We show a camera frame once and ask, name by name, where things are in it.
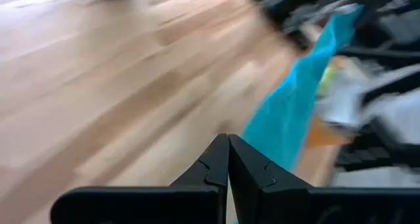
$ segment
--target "turquoise towel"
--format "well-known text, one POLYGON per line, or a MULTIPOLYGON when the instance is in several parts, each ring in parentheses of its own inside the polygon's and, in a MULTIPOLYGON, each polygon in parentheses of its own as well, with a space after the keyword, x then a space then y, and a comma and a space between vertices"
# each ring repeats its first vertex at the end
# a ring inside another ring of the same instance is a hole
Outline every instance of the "turquoise towel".
POLYGON ((352 39, 352 24, 360 10, 330 18, 312 52, 294 63, 242 134, 245 141, 286 170, 293 169, 303 147, 324 70, 337 49, 352 39))

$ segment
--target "wooden floor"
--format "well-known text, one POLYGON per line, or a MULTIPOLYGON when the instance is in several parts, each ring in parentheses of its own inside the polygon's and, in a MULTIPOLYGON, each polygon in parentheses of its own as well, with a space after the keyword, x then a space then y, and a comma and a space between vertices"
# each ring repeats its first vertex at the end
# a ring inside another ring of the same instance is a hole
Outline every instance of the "wooden floor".
POLYGON ((298 55, 250 0, 1 3, 4 224, 48 223, 72 187, 168 185, 298 55))

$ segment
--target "blue cloth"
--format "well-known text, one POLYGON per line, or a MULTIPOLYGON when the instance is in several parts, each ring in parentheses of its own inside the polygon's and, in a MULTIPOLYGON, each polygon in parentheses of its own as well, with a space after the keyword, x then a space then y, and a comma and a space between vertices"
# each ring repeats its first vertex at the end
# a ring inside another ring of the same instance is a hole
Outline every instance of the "blue cloth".
POLYGON ((242 138, 286 170, 292 170, 303 147, 318 84, 329 60, 353 37, 360 13, 334 14, 312 52, 296 61, 282 84, 259 106, 242 138))

